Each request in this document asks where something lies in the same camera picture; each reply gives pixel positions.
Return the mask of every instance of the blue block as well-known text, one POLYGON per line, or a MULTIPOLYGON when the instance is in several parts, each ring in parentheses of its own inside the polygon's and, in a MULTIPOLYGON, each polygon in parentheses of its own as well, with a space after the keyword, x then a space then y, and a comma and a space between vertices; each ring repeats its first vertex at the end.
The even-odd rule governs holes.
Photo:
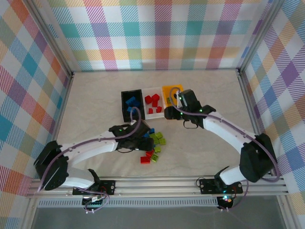
POLYGON ((133 106, 136 106, 136 107, 140 108, 140 105, 141 105, 141 103, 139 101, 137 101, 137 100, 135 100, 133 102, 133 106))
POLYGON ((131 97, 129 100, 126 101, 126 104, 127 104, 128 106, 132 106, 132 104, 134 103, 134 101, 135 101, 135 97, 133 96, 133 97, 131 97))

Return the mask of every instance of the plaid wall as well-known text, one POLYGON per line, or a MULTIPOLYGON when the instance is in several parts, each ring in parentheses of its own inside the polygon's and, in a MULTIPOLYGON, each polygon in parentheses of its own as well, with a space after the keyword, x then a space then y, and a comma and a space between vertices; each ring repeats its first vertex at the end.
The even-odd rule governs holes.
POLYGON ((36 1, 72 68, 95 71, 236 68, 273 0, 36 1))
POLYGON ((259 125, 305 228, 305 0, 287 0, 246 70, 259 125))
POLYGON ((14 229, 68 77, 22 0, 0 6, 0 229, 14 229))

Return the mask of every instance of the red cube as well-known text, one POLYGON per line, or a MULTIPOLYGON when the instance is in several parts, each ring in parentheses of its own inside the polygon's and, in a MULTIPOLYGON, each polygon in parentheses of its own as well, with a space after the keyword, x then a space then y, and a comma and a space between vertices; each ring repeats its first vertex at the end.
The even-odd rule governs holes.
POLYGON ((153 154, 154 154, 154 150, 146 151, 146 156, 148 156, 149 158, 151 158, 153 154))
POLYGON ((152 107, 157 107, 158 106, 158 101, 152 101, 152 107))
POLYGON ((157 109, 156 109, 156 112, 161 113, 161 111, 162 111, 162 107, 158 106, 157 109))
POLYGON ((150 104, 152 101, 153 101, 153 99, 150 97, 150 95, 148 95, 148 96, 145 97, 145 102, 146 102, 147 104, 150 104))
POLYGON ((141 157, 141 164, 150 164, 151 163, 151 159, 148 156, 142 156, 141 157))
POLYGON ((154 95, 152 96, 152 100, 153 100, 153 101, 159 101, 159 99, 160 99, 160 96, 159 96, 158 94, 154 94, 154 95))

